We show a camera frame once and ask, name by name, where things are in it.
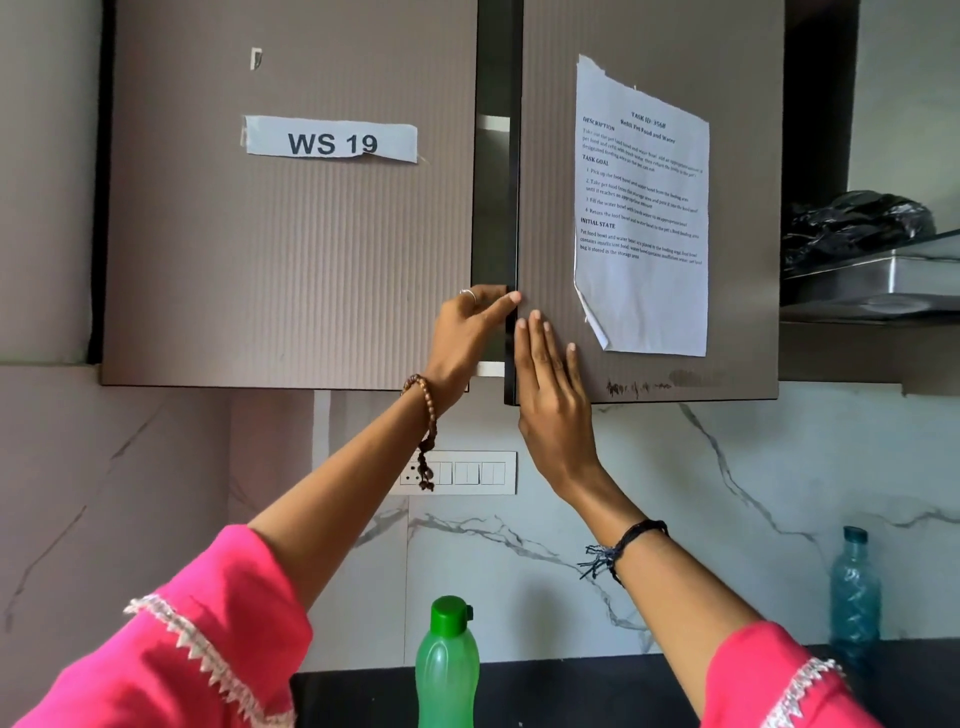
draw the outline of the lace trim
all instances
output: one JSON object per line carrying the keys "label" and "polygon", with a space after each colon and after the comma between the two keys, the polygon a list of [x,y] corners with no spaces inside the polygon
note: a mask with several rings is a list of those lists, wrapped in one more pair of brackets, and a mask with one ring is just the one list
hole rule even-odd
{"label": "lace trim", "polygon": [[843,671],[834,660],[824,661],[815,657],[807,660],[804,666],[797,670],[797,674],[793,676],[780,702],[770,711],[760,728],[794,728],[793,719],[804,717],[800,710],[800,701],[804,699],[806,692],[813,684],[823,680],[824,675],[831,670],[843,676]]}
{"label": "lace trim", "polygon": [[187,659],[200,660],[200,672],[210,673],[209,685],[220,683],[220,695],[229,705],[236,702],[242,718],[250,722],[252,728],[294,728],[296,715],[293,711],[277,716],[265,716],[263,707],[253,692],[240,680],[228,662],[210,644],[196,625],[186,617],[174,611],[159,595],[147,595],[134,599],[124,610],[124,614],[135,615],[143,610],[150,612],[166,625],[167,632],[177,633],[177,647],[189,647]]}

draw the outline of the black countertop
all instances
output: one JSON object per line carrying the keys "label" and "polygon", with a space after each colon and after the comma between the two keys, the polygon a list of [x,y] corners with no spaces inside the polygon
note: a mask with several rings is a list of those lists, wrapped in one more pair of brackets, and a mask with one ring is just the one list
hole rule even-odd
{"label": "black countertop", "polygon": [[[411,667],[302,673],[292,685],[302,728],[417,726]],[[858,687],[884,726],[900,728],[960,725],[958,685],[960,640],[914,640],[883,643]],[[698,725],[662,655],[484,664],[474,714],[477,728]]]}

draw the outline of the plastic bottle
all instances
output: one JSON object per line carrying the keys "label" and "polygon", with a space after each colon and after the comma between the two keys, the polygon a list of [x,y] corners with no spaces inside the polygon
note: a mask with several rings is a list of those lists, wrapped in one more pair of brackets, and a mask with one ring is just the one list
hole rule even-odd
{"label": "plastic bottle", "polygon": [[473,728],[473,697],[480,653],[467,629],[473,607],[459,596],[441,596],[430,608],[430,631],[417,652],[420,728]]}
{"label": "plastic bottle", "polygon": [[868,535],[844,526],[844,550],[830,572],[830,646],[847,668],[867,672],[880,639],[880,579],[867,553]]}

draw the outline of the cabinet door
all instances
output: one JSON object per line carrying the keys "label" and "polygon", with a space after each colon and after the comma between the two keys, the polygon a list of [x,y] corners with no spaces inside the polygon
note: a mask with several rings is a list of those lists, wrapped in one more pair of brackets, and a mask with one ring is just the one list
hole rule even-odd
{"label": "cabinet door", "polygon": [[[120,3],[104,383],[397,389],[420,369],[469,284],[476,18]],[[413,124],[420,160],[251,156],[247,114]]]}
{"label": "cabinet door", "polygon": [[[603,352],[585,322],[573,287],[579,54],[710,124],[706,357]],[[527,312],[577,342],[594,402],[777,396],[782,60],[782,3],[524,0],[517,287]]]}

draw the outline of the black plastic bag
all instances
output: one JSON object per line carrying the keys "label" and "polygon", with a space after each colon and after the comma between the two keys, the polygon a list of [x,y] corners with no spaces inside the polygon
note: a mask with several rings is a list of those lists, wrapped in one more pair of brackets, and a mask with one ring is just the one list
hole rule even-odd
{"label": "black plastic bag", "polygon": [[826,207],[790,205],[781,225],[784,273],[888,251],[937,232],[927,207],[870,190],[847,192]]}

